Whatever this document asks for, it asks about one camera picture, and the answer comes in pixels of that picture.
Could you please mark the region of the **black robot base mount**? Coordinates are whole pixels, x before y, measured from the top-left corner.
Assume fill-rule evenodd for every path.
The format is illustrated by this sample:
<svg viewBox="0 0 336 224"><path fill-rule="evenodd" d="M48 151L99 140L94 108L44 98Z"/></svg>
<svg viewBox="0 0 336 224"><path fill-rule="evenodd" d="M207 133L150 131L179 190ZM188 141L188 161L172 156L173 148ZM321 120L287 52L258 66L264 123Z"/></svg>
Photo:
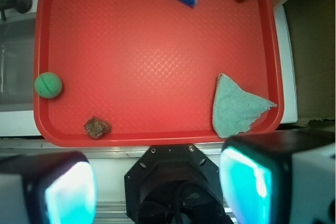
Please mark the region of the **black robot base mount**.
<svg viewBox="0 0 336 224"><path fill-rule="evenodd" d="M193 144L151 146L124 176L134 223L232 223L219 168Z"/></svg>

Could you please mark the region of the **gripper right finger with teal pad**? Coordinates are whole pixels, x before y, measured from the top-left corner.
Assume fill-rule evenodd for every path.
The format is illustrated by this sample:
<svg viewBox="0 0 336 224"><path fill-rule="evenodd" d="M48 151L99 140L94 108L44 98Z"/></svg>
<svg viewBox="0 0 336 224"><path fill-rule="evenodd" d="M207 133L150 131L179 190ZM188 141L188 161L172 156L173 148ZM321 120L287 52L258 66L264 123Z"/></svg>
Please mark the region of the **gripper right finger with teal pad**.
<svg viewBox="0 0 336 224"><path fill-rule="evenodd" d="M232 136L219 177L239 223L335 223L335 134L296 129Z"/></svg>

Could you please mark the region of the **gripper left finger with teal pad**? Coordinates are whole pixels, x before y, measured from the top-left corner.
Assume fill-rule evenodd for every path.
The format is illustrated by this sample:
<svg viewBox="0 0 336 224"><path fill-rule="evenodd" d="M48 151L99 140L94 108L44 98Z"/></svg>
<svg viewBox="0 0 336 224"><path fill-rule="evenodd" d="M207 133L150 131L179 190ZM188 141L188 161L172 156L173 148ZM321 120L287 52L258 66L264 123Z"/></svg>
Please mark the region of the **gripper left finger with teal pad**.
<svg viewBox="0 0 336 224"><path fill-rule="evenodd" d="M81 152L1 157L1 223L93 223L97 197Z"/></svg>

